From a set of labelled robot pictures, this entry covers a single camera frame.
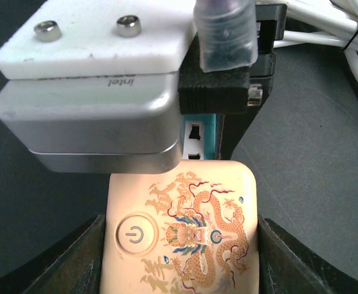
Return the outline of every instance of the metal bolt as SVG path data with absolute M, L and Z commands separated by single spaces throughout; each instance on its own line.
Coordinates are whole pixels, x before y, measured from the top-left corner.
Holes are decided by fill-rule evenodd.
M 47 20 L 38 23 L 34 32 L 41 42 L 54 42 L 62 37 L 62 31 L 56 21 Z
M 260 106 L 262 104 L 263 90 L 261 84 L 252 84 L 248 89 L 247 106 Z
M 136 37 L 142 31 L 140 19 L 136 15 L 120 17 L 116 26 L 119 35 L 126 38 Z

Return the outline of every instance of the white cable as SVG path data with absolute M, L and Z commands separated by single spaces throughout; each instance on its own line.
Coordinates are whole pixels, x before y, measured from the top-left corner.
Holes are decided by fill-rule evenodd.
M 332 0 L 345 11 L 334 6 L 329 0 L 261 0 L 268 4 L 285 3 L 288 16 L 317 27 L 314 33 L 285 31 L 284 39 L 274 42 L 274 48 L 313 43 L 345 47 L 358 30 L 358 0 Z M 351 72 L 358 82 L 358 35 L 345 50 Z

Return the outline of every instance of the peach colored case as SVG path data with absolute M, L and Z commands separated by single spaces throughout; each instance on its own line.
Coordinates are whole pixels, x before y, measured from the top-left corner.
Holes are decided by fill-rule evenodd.
M 100 292 L 258 294 L 257 223 L 255 178 L 238 162 L 112 175 Z

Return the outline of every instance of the power button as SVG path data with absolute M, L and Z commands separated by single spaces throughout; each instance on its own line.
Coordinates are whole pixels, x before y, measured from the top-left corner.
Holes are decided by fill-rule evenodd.
M 120 224 L 117 240 L 129 253 L 144 252 L 154 242 L 154 226 L 144 216 L 130 216 Z

